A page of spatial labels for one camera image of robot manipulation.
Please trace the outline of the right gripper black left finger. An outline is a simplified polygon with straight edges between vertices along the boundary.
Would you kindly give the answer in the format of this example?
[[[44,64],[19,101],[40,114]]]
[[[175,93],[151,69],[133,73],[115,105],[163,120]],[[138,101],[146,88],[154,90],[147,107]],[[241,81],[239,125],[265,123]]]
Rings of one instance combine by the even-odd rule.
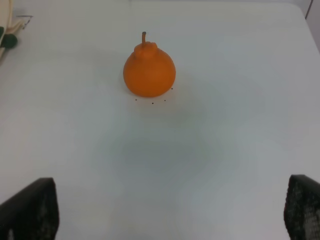
[[[39,178],[0,205],[2,240],[54,240],[60,225],[56,184]]]

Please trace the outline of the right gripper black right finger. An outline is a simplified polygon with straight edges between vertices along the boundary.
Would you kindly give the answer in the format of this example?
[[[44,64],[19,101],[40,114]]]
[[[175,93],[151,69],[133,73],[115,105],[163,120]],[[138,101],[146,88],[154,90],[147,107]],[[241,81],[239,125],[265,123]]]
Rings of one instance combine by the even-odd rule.
[[[319,240],[320,184],[303,174],[291,175],[283,218],[291,240]]]

